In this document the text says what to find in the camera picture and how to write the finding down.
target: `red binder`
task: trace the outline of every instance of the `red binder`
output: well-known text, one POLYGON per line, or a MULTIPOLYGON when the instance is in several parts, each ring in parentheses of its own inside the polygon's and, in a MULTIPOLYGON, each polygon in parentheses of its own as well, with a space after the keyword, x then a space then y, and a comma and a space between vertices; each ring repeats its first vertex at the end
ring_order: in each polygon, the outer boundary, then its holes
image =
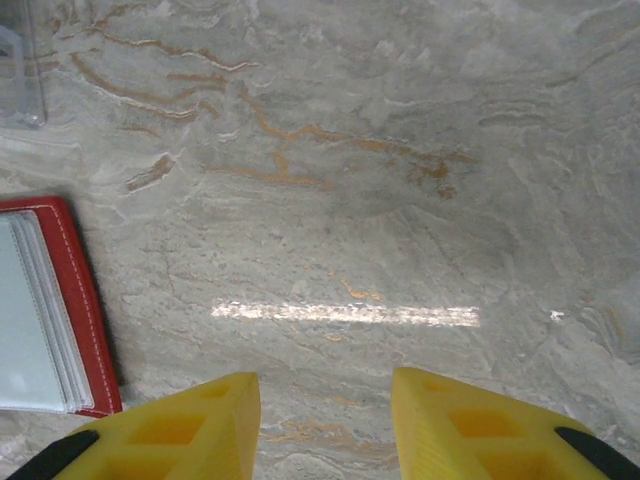
POLYGON ((98 295, 69 206, 56 196, 0 201, 0 213, 26 210, 40 223, 93 396, 93 408, 75 413, 103 417, 120 412, 98 295))

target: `notebook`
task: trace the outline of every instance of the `notebook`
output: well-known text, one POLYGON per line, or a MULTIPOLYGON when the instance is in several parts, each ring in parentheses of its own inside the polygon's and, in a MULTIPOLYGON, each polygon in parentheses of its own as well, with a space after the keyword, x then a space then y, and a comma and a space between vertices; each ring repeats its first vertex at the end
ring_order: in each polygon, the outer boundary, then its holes
POLYGON ((122 410, 95 287, 59 197, 0 202, 0 409, 122 410))

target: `marble surface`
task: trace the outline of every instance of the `marble surface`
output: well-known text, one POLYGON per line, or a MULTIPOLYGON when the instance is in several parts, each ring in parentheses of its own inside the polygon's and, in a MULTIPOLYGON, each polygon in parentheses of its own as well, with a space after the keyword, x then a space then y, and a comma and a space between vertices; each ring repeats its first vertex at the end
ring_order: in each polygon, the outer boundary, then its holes
MULTIPOLYGON (((32 6, 0 192, 73 200, 127 404, 255 370, 256 479, 397 479, 415 365, 640 461, 638 2, 32 6)), ((0 475, 83 421, 0 414, 0 475)))

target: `yellow plastic part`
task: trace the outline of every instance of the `yellow plastic part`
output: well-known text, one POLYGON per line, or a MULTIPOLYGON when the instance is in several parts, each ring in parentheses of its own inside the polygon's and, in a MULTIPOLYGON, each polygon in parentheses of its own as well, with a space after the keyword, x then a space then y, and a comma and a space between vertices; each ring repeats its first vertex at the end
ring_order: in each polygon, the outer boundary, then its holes
POLYGON ((100 439, 57 480, 246 480, 260 430, 255 373, 236 373, 84 425, 100 439))
POLYGON ((555 432, 564 415, 417 368, 391 393, 403 480, 606 480, 555 432))

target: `marble floor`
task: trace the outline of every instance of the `marble floor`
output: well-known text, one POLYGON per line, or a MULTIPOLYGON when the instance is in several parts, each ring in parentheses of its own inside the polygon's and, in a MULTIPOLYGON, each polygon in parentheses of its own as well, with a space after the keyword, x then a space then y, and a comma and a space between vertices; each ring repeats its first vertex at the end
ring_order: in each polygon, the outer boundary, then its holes
MULTIPOLYGON (((399 479, 395 366, 640 461, 640 4, 32 0, 128 405, 261 378, 256 479, 399 479)), ((82 418, 0 414, 0 475, 82 418)))

